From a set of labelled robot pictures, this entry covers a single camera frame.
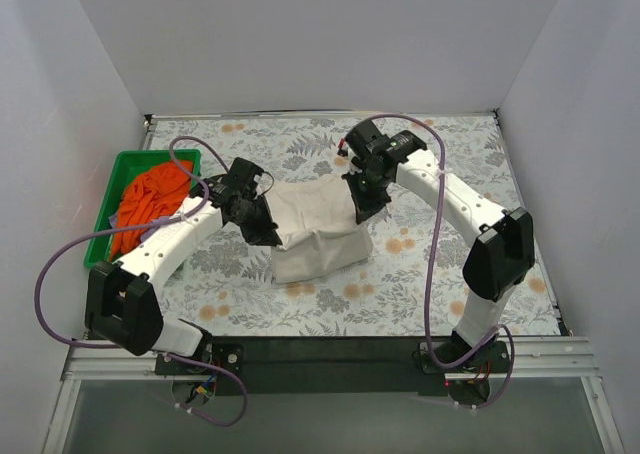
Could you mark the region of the cream white t shirt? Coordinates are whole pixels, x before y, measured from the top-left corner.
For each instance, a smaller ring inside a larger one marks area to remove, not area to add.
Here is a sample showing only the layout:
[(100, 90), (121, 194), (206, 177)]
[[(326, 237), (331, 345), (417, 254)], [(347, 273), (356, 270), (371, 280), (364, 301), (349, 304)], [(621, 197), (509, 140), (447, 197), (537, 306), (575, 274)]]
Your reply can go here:
[(271, 249), (274, 282), (286, 284), (332, 274), (367, 259), (373, 249), (356, 223), (349, 187), (336, 174), (277, 182), (266, 194), (280, 244)]

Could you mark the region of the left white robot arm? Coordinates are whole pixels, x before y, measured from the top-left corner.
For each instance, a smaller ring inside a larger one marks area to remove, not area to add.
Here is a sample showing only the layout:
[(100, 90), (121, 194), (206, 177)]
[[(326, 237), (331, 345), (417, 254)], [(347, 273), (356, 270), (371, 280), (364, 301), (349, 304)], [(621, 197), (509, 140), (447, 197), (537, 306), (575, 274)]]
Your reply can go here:
[(277, 246), (276, 233), (258, 181), (267, 174), (236, 158), (229, 171), (192, 188), (173, 214), (175, 223), (155, 229), (136, 249), (115, 262), (100, 261), (89, 273), (85, 326), (134, 355), (170, 352), (193, 374), (213, 360), (206, 331), (161, 312), (158, 295), (197, 246), (226, 224), (238, 226), (249, 245)]

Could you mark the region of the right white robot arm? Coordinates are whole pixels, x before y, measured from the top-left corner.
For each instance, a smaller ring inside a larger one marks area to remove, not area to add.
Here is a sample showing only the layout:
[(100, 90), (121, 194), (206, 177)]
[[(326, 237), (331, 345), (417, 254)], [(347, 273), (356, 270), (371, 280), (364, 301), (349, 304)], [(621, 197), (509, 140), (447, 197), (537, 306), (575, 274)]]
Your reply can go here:
[(383, 134), (370, 117), (340, 141), (338, 152), (348, 159), (347, 182), (356, 221), (363, 223), (381, 211), (395, 183), (412, 192), (436, 212), (425, 288), (432, 288), (440, 229), (448, 222), (470, 251), (462, 272), (470, 289), (463, 315), (449, 341), (440, 346), (425, 339), (433, 365), (475, 371), (489, 358), (490, 345), (501, 326), (500, 317), (514, 288), (535, 264), (534, 226), (524, 208), (508, 211), (483, 198), (447, 171), (446, 153), (433, 153), (424, 140), (404, 130)]

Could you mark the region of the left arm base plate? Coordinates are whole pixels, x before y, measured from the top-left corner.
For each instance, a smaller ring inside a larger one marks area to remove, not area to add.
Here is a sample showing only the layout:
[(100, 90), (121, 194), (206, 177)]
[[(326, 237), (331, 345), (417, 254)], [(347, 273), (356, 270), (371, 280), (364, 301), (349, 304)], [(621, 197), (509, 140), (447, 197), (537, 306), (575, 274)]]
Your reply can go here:
[(158, 376), (204, 377), (213, 384), (215, 380), (230, 379), (229, 373), (240, 377), (245, 358), (242, 345), (234, 343), (214, 343), (206, 341), (190, 357), (175, 353), (158, 353), (153, 372)]

